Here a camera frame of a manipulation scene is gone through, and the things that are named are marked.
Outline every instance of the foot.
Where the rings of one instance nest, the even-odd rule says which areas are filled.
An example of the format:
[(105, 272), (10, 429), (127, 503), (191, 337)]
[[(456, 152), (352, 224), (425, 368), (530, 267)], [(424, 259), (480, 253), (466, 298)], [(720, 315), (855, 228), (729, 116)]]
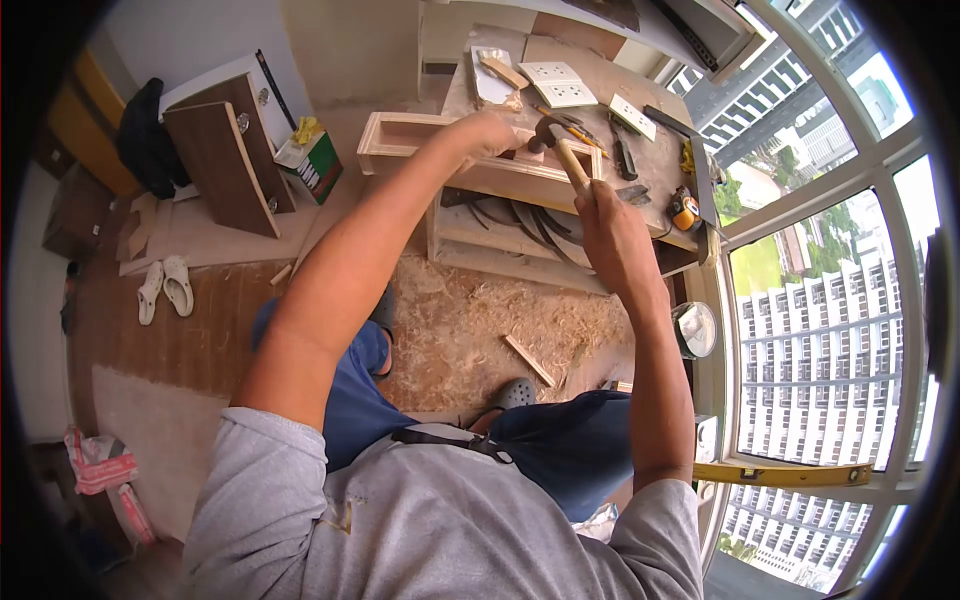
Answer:
[(380, 333), (382, 333), (383, 337), (387, 340), (387, 360), (383, 361), (383, 367), (380, 367), (380, 370), (375, 372), (374, 375), (386, 375), (394, 366), (393, 340), (390, 339), (390, 333), (388, 333), (383, 327), (380, 327)]
[(387, 289), (383, 291), (383, 296), (373, 308), (368, 321), (380, 325), (380, 333), (387, 340), (387, 359), (373, 374), (376, 381), (381, 381), (390, 374), (390, 369), (394, 365), (394, 284), (392, 282), (387, 283)]
[(482, 414), (479, 419), (474, 421), (468, 431), (485, 436), (490, 432), (490, 426), (496, 418), (504, 411), (517, 408), (517, 406), (536, 403), (537, 390), (534, 388), (533, 381), (526, 377), (519, 377), (509, 381), (497, 392), (493, 406)]

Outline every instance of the leg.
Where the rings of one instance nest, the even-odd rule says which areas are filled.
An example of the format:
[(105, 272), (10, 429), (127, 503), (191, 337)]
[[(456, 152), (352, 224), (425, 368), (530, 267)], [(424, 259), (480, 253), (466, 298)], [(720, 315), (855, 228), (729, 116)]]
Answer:
[[(276, 298), (268, 300), (256, 313), (251, 336), (253, 351), (263, 337), (276, 302)], [(327, 472), (346, 467), (367, 446), (395, 429), (417, 423), (400, 413), (373, 383), (371, 374), (384, 370), (389, 353), (390, 343), (383, 330), (367, 321), (337, 363), (324, 417)]]
[(630, 396), (622, 392), (584, 392), (569, 402), (505, 411), (490, 436), (567, 519), (584, 521), (634, 474), (629, 408)]

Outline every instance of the grass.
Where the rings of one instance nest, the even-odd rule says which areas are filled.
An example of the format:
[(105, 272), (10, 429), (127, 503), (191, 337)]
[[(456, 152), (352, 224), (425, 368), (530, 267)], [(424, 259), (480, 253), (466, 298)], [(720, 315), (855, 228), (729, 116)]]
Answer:
[(730, 264), (733, 290), (738, 296), (781, 286), (780, 255), (772, 235), (731, 252)]

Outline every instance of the yellow level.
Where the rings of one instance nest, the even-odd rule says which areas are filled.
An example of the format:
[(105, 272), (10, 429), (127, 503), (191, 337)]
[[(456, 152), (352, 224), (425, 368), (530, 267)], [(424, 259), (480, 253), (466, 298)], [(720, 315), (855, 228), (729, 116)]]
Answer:
[(829, 488), (870, 482), (872, 463), (845, 467), (742, 467), (694, 463), (693, 478), (771, 488)]

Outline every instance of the tape measure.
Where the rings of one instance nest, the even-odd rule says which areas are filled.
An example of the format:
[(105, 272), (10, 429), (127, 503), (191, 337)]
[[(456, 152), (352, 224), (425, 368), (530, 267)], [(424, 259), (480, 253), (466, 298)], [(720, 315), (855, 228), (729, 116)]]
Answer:
[(700, 218), (700, 205), (690, 195), (690, 190), (681, 185), (674, 191), (673, 198), (666, 208), (667, 216), (673, 220), (675, 228), (681, 231), (695, 231), (703, 220)]

